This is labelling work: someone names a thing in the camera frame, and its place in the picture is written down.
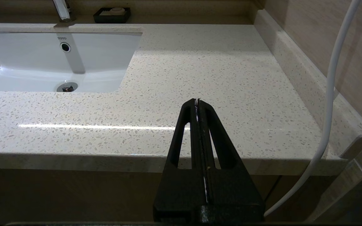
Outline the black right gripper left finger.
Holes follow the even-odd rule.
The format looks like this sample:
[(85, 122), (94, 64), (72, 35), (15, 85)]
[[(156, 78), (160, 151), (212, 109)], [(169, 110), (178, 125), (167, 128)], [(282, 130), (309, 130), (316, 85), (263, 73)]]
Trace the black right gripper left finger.
[[(180, 151), (185, 125), (190, 124), (191, 168), (179, 169)], [(204, 161), (197, 100), (182, 105), (162, 178), (153, 203), (155, 222), (196, 222), (197, 212), (207, 203)]]

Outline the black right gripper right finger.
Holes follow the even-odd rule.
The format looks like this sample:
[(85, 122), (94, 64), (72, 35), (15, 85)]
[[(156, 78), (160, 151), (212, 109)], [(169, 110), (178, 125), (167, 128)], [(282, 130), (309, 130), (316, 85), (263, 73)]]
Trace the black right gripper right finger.
[(263, 222), (265, 204), (214, 108), (198, 100), (206, 204), (200, 222)]

